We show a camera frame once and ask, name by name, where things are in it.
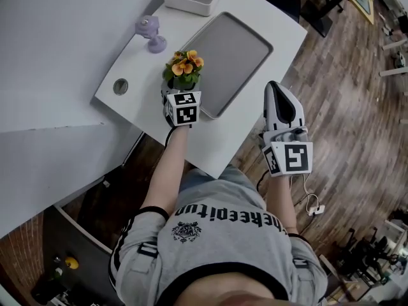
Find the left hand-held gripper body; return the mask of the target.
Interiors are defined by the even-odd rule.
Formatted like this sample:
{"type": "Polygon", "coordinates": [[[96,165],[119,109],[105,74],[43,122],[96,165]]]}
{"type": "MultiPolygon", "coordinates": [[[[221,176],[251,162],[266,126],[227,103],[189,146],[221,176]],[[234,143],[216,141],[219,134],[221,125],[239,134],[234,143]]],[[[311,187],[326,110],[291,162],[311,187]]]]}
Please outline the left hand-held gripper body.
{"type": "Polygon", "coordinates": [[[171,127],[190,126],[199,121],[201,91],[161,89],[163,115],[171,127]]]}

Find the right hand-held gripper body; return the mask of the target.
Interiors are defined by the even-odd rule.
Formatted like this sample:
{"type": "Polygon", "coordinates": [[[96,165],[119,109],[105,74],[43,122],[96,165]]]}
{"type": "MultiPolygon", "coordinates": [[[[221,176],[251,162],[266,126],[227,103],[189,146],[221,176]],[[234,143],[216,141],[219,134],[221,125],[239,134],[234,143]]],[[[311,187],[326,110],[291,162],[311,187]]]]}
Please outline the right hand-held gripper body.
{"type": "Polygon", "coordinates": [[[260,134],[261,151],[271,177],[312,171],[313,143],[305,126],[265,131],[260,134]]]}

